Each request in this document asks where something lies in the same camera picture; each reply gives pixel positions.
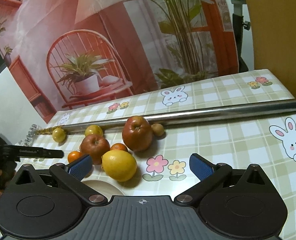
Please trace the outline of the small red apple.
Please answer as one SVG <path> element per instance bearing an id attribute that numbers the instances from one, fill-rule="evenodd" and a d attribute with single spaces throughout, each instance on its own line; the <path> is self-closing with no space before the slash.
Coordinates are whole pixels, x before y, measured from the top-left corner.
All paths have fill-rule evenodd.
<path id="1" fill-rule="evenodd" d="M 91 156 L 94 165 L 101 165 L 102 156 L 110 150 L 110 144 L 103 136 L 90 134 L 83 139 L 79 149 L 82 154 Z"/>

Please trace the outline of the yellow-green plum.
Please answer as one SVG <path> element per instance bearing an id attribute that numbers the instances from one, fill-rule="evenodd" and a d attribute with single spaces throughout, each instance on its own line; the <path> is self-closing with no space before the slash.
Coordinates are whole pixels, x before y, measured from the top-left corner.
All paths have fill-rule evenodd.
<path id="1" fill-rule="evenodd" d="M 91 134 L 96 134 L 96 135 L 99 135 L 99 136 L 103 136 L 103 130 L 98 125 L 90 125 L 90 126 L 88 126 L 86 128 L 84 134 L 85 134 L 86 137 L 91 135 Z"/>
<path id="2" fill-rule="evenodd" d="M 66 132 L 62 128 L 57 127 L 52 132 L 52 139 L 57 143 L 62 143 L 66 139 Z"/>

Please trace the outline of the large yellow lemon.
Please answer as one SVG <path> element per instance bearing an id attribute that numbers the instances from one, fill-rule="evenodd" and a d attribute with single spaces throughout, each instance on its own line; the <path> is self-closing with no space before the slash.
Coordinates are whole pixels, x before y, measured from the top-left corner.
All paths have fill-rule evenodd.
<path id="1" fill-rule="evenodd" d="M 124 182 L 136 173 L 137 162 L 134 156 L 122 150 L 110 150 L 102 156 L 102 168 L 112 179 Z"/>

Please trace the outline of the orange mandarin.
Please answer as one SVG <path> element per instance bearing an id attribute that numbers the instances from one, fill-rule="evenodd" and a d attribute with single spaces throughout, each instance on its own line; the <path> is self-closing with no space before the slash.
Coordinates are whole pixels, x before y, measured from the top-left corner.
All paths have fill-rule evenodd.
<path id="1" fill-rule="evenodd" d="M 68 154 L 68 162 L 72 163 L 73 161 L 81 158 L 83 156 L 83 153 L 80 151 L 72 151 Z"/>
<path id="2" fill-rule="evenodd" d="M 128 152 L 128 148 L 126 145 L 122 143 L 115 143 L 110 147 L 110 150 L 118 150 L 118 151 L 125 151 Z"/>

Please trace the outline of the brown longan fruit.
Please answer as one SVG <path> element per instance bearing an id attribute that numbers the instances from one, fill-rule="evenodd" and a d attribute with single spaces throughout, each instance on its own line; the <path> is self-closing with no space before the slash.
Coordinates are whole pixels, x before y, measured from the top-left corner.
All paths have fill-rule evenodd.
<path id="1" fill-rule="evenodd" d="M 165 133 L 164 126 L 162 124 L 153 124 L 151 128 L 156 137 L 161 137 Z"/>

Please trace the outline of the large red apple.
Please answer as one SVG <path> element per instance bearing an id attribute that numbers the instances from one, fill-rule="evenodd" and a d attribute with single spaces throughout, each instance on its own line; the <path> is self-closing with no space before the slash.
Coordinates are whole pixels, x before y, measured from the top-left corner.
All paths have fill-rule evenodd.
<path id="1" fill-rule="evenodd" d="M 142 116 L 131 116 L 123 127 L 122 139 L 124 144 L 133 152 L 147 150 L 153 140 L 150 123 Z"/>

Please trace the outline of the cream round plate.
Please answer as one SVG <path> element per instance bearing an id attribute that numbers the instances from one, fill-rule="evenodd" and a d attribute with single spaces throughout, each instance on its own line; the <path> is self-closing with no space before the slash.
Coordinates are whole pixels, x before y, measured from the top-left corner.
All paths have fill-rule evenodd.
<path id="1" fill-rule="evenodd" d="M 113 196 L 124 196 L 124 193 L 116 186 L 105 181 L 86 180 L 83 181 L 83 184 L 106 196 L 108 201 L 110 201 Z"/>

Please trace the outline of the checkered bunny tablecloth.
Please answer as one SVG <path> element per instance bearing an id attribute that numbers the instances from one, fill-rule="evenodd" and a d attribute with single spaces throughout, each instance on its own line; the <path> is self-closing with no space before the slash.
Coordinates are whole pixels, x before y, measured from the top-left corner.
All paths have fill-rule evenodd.
<path id="1" fill-rule="evenodd" d="M 98 103 L 70 111 L 60 111 L 49 126 L 125 118 L 134 115 L 167 113 L 240 103 L 286 100 L 290 92 L 268 70 L 217 77 L 185 85 L 185 101 L 167 106 L 160 91 Z M 266 172 L 288 208 L 281 237 L 296 239 L 296 161 L 287 156 L 282 142 L 269 128 L 285 127 L 286 115 L 193 124 L 168 128 L 165 136 L 137 154 L 135 177 L 119 183 L 95 166 L 90 180 L 108 182 L 124 195 L 176 196 L 198 182 L 189 169 L 189 157 L 198 153 L 212 163 L 227 163 L 233 168 L 259 164 Z"/>

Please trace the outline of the telescopic metal pole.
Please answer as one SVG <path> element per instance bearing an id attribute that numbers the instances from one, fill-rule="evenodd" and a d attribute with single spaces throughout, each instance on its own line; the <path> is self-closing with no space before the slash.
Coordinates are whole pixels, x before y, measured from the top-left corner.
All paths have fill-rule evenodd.
<path id="1" fill-rule="evenodd" d="M 190 124 L 195 122 L 223 121 L 238 118 L 250 118 L 265 115 L 275 115 L 283 113 L 296 112 L 296 99 L 266 101 L 221 107 L 210 107 L 203 109 L 190 109 L 184 111 L 175 111 L 167 113 L 157 113 L 144 115 L 143 117 L 150 123 L 160 123 L 163 126 Z M 91 122 L 82 122 L 80 124 L 69 124 L 44 129 L 36 129 L 36 125 L 32 125 L 23 141 L 23 146 L 32 146 L 37 135 L 51 135 L 57 127 L 62 128 L 66 133 L 81 133 L 90 125 L 98 125 L 103 130 L 117 129 L 123 127 L 127 119 L 116 118 L 110 120 L 99 120 Z"/>

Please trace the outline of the printed room backdrop cloth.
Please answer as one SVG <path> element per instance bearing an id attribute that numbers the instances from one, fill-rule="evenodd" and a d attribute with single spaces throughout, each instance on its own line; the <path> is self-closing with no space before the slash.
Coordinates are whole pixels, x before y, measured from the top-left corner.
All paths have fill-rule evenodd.
<path id="1" fill-rule="evenodd" d="M 0 63 L 45 122 L 239 71 L 226 0 L 0 0 Z"/>

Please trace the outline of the wooden board panel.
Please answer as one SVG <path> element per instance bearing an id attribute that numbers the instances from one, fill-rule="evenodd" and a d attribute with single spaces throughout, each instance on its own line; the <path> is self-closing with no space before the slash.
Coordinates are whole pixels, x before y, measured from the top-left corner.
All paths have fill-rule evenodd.
<path id="1" fill-rule="evenodd" d="M 296 0 L 246 0 L 255 69 L 268 69 L 296 97 Z"/>

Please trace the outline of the black exercise bike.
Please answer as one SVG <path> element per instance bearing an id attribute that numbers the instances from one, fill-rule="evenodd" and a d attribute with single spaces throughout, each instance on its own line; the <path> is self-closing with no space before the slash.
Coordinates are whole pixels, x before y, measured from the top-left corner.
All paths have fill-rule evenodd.
<path id="1" fill-rule="evenodd" d="M 248 72 L 249 68 L 241 56 L 243 30 L 250 30 L 251 28 L 251 23 L 243 20 L 243 6 L 246 5 L 246 0 L 231 0 L 231 2 L 233 5 L 232 24 L 239 61 L 239 72 Z"/>

